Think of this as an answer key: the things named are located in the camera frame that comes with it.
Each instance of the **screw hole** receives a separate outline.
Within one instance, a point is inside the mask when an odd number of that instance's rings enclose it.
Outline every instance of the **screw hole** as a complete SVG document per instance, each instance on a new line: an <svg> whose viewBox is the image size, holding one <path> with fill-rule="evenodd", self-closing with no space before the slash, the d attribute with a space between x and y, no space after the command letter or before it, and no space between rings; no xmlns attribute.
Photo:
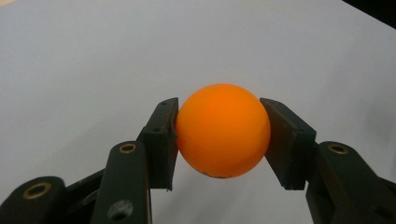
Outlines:
<svg viewBox="0 0 396 224"><path fill-rule="evenodd" d="M107 216L113 221L121 221L130 216L133 211L134 207L131 201L121 200L110 206Z"/></svg>
<svg viewBox="0 0 396 224"><path fill-rule="evenodd" d="M329 150L341 155L345 155L349 152L349 150L346 147L342 147L339 145L330 145Z"/></svg>
<svg viewBox="0 0 396 224"><path fill-rule="evenodd" d="M27 200L39 198L46 194L50 190L51 184L47 182L41 182L32 185L23 192L23 198Z"/></svg>
<svg viewBox="0 0 396 224"><path fill-rule="evenodd" d="M385 218L385 219L394 219L394 215L391 211L389 211L387 208L384 208L382 206L374 206L375 213L377 213L378 215L380 215L381 217Z"/></svg>
<svg viewBox="0 0 396 224"><path fill-rule="evenodd" d="M135 144L125 144L122 147L120 147L120 153L131 153L136 149Z"/></svg>

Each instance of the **black object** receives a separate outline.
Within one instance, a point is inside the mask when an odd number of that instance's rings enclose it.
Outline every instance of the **black object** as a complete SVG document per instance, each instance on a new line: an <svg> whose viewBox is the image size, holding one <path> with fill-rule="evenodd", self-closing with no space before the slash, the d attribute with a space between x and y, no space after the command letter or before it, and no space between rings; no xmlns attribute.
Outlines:
<svg viewBox="0 0 396 224"><path fill-rule="evenodd" d="M343 1L396 29L395 0L343 0Z"/></svg>
<svg viewBox="0 0 396 224"><path fill-rule="evenodd" d="M396 223L396 185L351 147L315 142L316 132L280 102L261 98L271 121L266 158L285 189L304 189L316 224ZM159 103L137 141L114 146L106 169L65 188L58 177L21 185L0 223L151 223L150 189L172 189L177 98Z"/></svg>

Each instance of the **orange sphere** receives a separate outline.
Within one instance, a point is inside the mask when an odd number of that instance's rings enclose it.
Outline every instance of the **orange sphere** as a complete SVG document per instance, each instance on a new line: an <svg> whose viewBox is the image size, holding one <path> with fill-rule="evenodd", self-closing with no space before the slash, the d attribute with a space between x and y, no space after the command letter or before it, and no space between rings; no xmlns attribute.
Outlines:
<svg viewBox="0 0 396 224"><path fill-rule="evenodd" d="M198 172L216 178L242 175L264 156L271 127L267 112L249 91L233 84L206 86L180 108L177 146Z"/></svg>

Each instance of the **ball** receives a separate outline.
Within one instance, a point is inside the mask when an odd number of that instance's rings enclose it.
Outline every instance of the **ball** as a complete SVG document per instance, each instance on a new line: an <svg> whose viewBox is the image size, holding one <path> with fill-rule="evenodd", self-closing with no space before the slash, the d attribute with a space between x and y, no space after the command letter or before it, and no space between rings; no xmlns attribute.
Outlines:
<svg viewBox="0 0 396 224"><path fill-rule="evenodd" d="M267 112L251 92L234 84L213 84L192 94L180 108L177 146L187 163L216 178L242 175L268 148Z"/></svg>

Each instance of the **gray background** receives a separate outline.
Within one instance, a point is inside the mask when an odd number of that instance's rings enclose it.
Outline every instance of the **gray background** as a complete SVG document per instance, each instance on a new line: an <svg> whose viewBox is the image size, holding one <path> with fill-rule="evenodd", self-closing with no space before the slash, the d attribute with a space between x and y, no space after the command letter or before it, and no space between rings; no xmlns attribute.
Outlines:
<svg viewBox="0 0 396 224"><path fill-rule="evenodd" d="M0 7L0 202L23 182L70 185L135 140L156 104L230 82L283 102L317 140L396 181L396 31L342 1L17 1ZM179 155L154 223L312 223L266 160L218 180Z"/></svg>

